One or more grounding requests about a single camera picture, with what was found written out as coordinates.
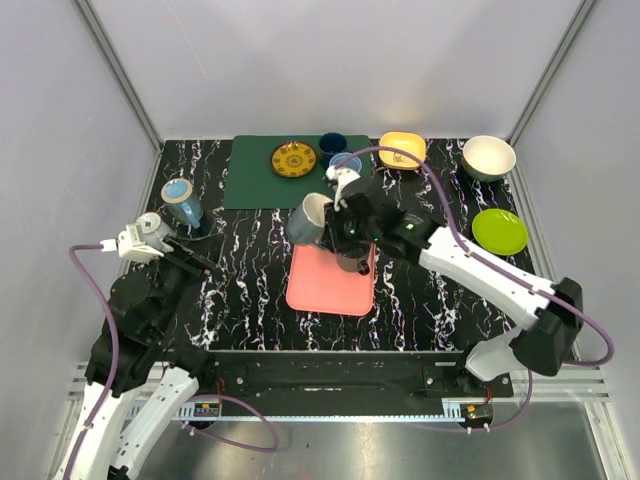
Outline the dark grey mug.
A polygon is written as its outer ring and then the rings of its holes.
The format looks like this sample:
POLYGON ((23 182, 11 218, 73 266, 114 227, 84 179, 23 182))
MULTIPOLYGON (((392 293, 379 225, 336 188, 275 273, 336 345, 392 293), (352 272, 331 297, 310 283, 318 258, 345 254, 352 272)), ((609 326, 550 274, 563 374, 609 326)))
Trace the dark grey mug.
POLYGON ((362 276, 367 276, 372 273, 369 254, 357 258, 337 255, 336 262, 343 271, 348 273, 358 273, 362 276))

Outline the white grey mug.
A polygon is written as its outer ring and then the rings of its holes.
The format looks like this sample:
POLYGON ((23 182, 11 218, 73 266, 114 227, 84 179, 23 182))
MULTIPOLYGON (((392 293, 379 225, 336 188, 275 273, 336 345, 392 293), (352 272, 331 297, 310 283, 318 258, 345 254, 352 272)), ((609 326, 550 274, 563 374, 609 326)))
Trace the white grey mug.
POLYGON ((323 194, 307 194, 289 217, 286 225, 288 239, 296 245, 315 244, 324 233, 325 206, 331 202, 323 194))

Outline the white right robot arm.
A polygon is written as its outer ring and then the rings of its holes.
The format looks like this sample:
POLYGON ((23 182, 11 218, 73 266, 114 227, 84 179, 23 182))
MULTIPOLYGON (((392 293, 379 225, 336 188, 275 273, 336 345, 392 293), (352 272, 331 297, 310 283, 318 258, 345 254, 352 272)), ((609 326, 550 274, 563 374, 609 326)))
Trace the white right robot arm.
POLYGON ((529 274, 497 258, 433 219, 426 211, 401 210, 374 178, 351 169, 326 175, 334 199, 324 208, 321 246, 353 257, 375 245, 387 256, 444 275, 484 298, 515 327, 467 348, 454 384, 476 396, 498 376, 526 368, 553 377, 566 361, 583 326, 581 286, 529 274))

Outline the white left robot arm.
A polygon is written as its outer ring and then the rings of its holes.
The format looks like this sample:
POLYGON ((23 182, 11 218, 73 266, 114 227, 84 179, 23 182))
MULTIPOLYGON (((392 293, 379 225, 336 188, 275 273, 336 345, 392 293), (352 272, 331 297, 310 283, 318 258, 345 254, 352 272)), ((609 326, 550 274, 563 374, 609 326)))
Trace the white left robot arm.
POLYGON ((180 407, 218 387, 214 355, 191 344, 163 344, 186 290, 215 264, 174 238, 167 243, 170 251, 120 276, 108 295, 89 283, 105 321, 57 479, 136 478, 180 407))

